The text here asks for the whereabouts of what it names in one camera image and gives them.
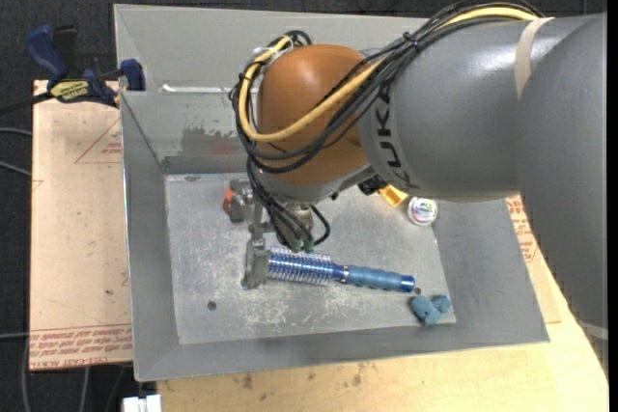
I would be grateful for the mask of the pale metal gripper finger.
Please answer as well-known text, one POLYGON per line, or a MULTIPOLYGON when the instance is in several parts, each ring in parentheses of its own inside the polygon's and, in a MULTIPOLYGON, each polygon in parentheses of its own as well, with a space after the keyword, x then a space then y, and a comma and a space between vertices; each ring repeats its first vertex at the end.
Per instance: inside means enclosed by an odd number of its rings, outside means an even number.
POLYGON ((258 250, 255 253, 255 282, 256 286, 267 281, 269 250, 258 250))
POLYGON ((245 246, 244 262, 243 262, 243 275, 241 278, 241 285, 245 289, 253 289, 253 258, 254 258, 254 246, 253 241, 248 240, 245 246))

